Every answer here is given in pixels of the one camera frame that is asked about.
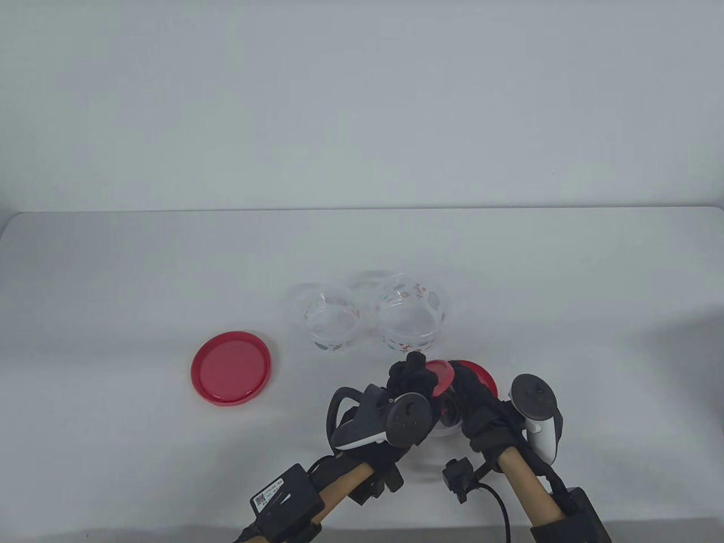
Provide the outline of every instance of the red lid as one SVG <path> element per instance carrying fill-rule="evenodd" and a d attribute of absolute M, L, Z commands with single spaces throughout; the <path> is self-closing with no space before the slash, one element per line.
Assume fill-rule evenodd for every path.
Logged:
<path fill-rule="evenodd" d="M 196 392 L 215 405 L 240 405 L 257 396 L 272 376 L 266 344 L 248 332 L 225 332 L 198 350 L 191 364 Z"/>
<path fill-rule="evenodd" d="M 497 397 L 497 385 L 495 384 L 495 379 L 493 379 L 493 376 L 489 374 L 485 368 L 478 366 L 476 363 L 470 362 L 469 360 L 458 360 L 457 362 L 460 362 L 466 368 L 473 370 L 475 375 L 478 376 L 478 379 L 480 379 L 480 382 L 488 387 L 490 392 Z"/>
<path fill-rule="evenodd" d="M 446 360 L 430 360 L 425 364 L 425 368 L 437 375 L 437 386 L 432 391 L 432 397 L 440 396 L 445 390 L 450 388 L 455 378 L 453 367 Z"/>

